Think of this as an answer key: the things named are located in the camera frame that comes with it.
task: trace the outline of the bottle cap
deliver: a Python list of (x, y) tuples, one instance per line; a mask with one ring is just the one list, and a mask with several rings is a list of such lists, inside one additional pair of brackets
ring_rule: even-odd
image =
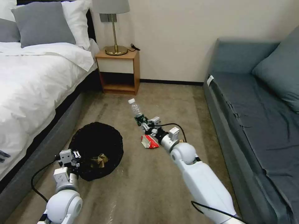
[(128, 102), (129, 102), (129, 104), (132, 104), (132, 103), (135, 102), (135, 99), (134, 99), (134, 98), (133, 98), (133, 99), (130, 99), (130, 100), (128, 100)]

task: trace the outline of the plastic bottle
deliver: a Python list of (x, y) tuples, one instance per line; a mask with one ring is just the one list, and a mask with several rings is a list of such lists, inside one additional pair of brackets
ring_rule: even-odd
[(143, 115), (143, 113), (141, 113), (140, 107), (135, 102), (135, 99), (130, 99), (128, 102), (131, 105), (133, 114), (135, 116), (134, 118), (138, 126), (141, 126), (142, 123), (147, 123), (148, 119)]
[(134, 116), (137, 118), (137, 117), (140, 117), (141, 115), (143, 115), (141, 113), (141, 110), (140, 110), (140, 107), (138, 106), (138, 104), (135, 102), (135, 99), (130, 99), (128, 100), (129, 104), (131, 105), (131, 109), (133, 111), (133, 114)]

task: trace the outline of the trash bag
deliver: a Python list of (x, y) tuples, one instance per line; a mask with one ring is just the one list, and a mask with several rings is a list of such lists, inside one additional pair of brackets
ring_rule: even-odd
[[(79, 175), (87, 181), (110, 174), (119, 165), (124, 154), (121, 134), (114, 127), (100, 122), (90, 123), (79, 129), (69, 148), (79, 151)], [(105, 160), (104, 167), (100, 167), (96, 158), (103, 158), (103, 154), (108, 161)]]

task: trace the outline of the floor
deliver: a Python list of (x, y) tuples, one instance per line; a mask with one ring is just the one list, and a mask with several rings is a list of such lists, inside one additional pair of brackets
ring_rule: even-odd
[[(181, 173), (165, 150), (145, 149), (140, 143), (142, 132), (127, 103), (130, 98), (130, 95), (85, 94), (76, 130), (94, 121), (115, 127), (123, 137), (124, 156), (110, 175), (92, 182), (79, 179), (83, 207), (75, 223), (212, 223), (192, 207), (192, 197)], [(148, 118), (160, 116), (162, 123), (176, 122), (184, 128), (188, 143), (231, 193), (239, 213), (203, 89), (142, 83), (135, 99)], [(57, 167), (57, 164), (51, 166), (37, 184), (47, 198), (55, 191), (52, 174)], [(30, 192), (6, 224), (37, 223), (44, 209), (45, 202)]]

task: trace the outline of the sofa armrest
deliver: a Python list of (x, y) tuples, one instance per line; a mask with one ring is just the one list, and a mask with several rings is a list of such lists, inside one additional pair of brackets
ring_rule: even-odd
[(209, 66), (211, 72), (251, 73), (279, 45), (274, 41), (219, 38)]

